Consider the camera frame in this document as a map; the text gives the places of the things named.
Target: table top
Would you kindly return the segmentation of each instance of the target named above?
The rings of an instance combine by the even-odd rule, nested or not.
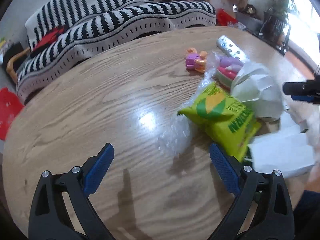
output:
[[[157,138],[201,80],[185,70],[186,49],[222,53],[216,46],[221,35],[252,61],[266,65],[280,85],[304,79],[267,44],[228,27],[160,33],[86,60],[43,89],[9,131],[4,187],[21,231],[28,232],[41,173],[64,173],[81,166],[108,142],[114,146],[115,158],[89,199],[116,239],[207,239],[233,201],[211,165],[211,140],[201,133],[186,152],[173,158],[160,152]],[[308,119],[310,142],[315,144],[319,108],[289,104]],[[305,177],[287,180],[293,206]],[[65,200],[75,228],[81,231],[67,196]]]

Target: wooden floor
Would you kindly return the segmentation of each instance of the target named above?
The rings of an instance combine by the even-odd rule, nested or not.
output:
[[[292,54],[291,52],[287,52],[284,57],[287,60],[289,60],[294,65],[294,67],[297,70],[299,70],[301,74],[305,76],[306,79],[314,79],[313,73],[294,54]],[[320,193],[320,165],[319,164],[313,167],[305,189]]]

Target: red plastic bag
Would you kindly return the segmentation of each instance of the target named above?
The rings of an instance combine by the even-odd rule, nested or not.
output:
[[[228,26],[229,24],[236,24],[238,22],[237,19],[227,14],[224,9],[218,9],[217,19],[220,26]]]
[[[8,129],[23,108],[18,97],[7,88],[0,90],[0,140],[5,140]]]

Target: metal bolt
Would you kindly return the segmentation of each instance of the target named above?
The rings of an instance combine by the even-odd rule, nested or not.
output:
[[[80,167],[79,166],[74,166],[71,171],[73,173],[78,173],[80,171]]]
[[[243,169],[246,171],[246,172],[250,172],[252,171],[252,168],[248,165],[244,166]]]
[[[42,177],[48,177],[48,176],[49,176],[49,171],[42,172]]]
[[[276,176],[281,176],[281,171],[275,170],[275,175],[276,175]]]

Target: yellow-green snack package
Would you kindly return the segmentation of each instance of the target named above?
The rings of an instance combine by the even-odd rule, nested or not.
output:
[[[178,111],[178,114],[184,114],[204,129],[227,154],[238,161],[243,160],[250,138],[261,127],[251,109],[227,94],[215,82],[204,89],[192,106]]]

